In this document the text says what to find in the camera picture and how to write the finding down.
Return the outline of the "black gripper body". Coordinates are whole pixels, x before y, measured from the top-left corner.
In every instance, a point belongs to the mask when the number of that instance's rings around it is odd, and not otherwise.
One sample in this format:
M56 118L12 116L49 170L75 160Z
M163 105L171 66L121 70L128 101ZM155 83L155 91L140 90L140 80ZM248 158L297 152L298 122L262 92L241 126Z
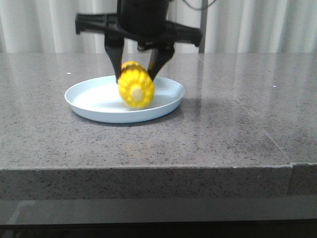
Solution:
M175 42L199 46L202 34L198 28L166 19L168 0L119 0L117 12L77 14L76 33L103 34L107 47L124 45L125 39L136 41L141 50L172 46Z

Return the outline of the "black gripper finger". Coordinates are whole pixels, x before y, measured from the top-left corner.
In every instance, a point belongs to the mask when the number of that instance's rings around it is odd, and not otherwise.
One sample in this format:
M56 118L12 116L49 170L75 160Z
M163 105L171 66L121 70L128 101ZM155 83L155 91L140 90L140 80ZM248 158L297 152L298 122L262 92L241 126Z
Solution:
M118 83L118 80L121 76L123 49L124 49L123 37L105 34L105 51L112 63L115 77L116 77L116 83Z
M162 47L152 49L147 70L148 75L150 76L152 81L154 81L158 72L173 57L173 55L174 46L172 45L163 45Z

